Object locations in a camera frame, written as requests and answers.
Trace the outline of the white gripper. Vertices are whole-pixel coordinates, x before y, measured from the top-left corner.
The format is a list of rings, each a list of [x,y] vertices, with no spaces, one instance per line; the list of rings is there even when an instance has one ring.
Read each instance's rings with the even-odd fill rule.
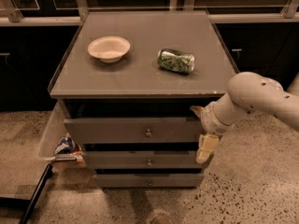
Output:
[[[222,136],[232,128],[234,110],[230,105],[221,102],[211,102],[204,108],[200,105],[192,105],[190,110],[201,120],[202,127],[207,132],[200,135],[196,152],[196,162],[204,163],[220,142],[218,135]]]

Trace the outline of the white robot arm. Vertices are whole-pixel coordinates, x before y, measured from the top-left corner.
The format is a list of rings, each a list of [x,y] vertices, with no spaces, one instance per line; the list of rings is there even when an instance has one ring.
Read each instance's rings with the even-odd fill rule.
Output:
[[[251,72],[234,75],[227,92],[205,107],[193,105],[190,110],[200,119],[204,133],[199,136],[196,162],[204,163],[221,137],[237,122],[264,112],[299,131],[299,97],[285,92],[274,79]]]

